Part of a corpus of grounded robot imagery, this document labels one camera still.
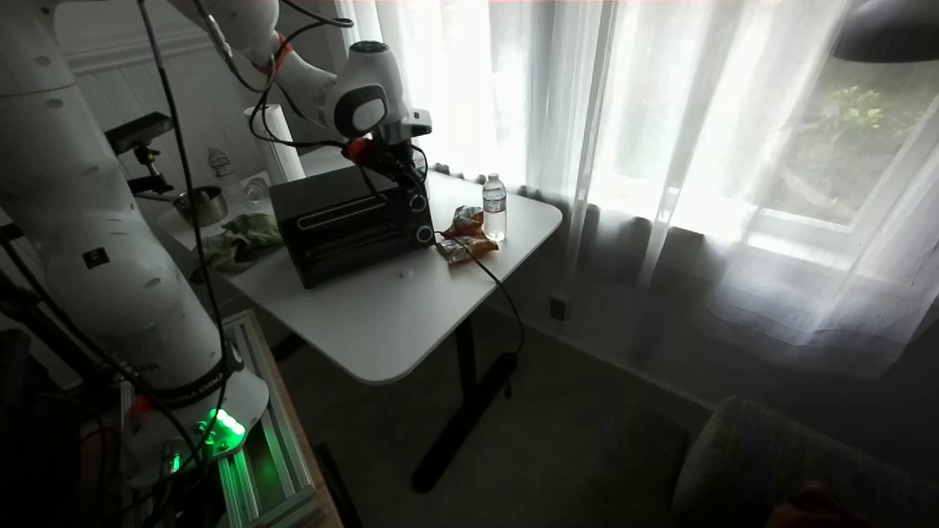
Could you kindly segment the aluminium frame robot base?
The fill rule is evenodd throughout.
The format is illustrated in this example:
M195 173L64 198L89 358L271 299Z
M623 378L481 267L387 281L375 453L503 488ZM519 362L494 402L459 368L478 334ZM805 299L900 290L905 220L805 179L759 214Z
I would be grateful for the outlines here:
M123 400L121 528L343 528L259 318L233 315L227 339L271 387L261 421L197 471L161 413Z

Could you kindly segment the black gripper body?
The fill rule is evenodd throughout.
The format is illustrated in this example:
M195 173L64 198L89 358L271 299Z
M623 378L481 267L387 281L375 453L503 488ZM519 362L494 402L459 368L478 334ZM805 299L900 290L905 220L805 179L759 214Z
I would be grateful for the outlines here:
M429 124L381 126L374 138L352 138L343 155L398 182L404 190L426 190L429 160L418 146L418 138L429 132Z

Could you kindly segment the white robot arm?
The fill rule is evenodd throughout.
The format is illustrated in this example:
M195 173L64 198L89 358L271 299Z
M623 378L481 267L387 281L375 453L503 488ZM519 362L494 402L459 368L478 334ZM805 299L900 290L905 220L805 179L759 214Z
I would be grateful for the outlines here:
M61 0L0 0L0 205L39 248L52 299L126 362L190 459L244 447L271 390L237 365L187 278L151 233L60 38ZM280 0L170 0L219 50L343 141L369 136L398 164L432 117L412 110L393 53L357 42L338 73L280 32Z

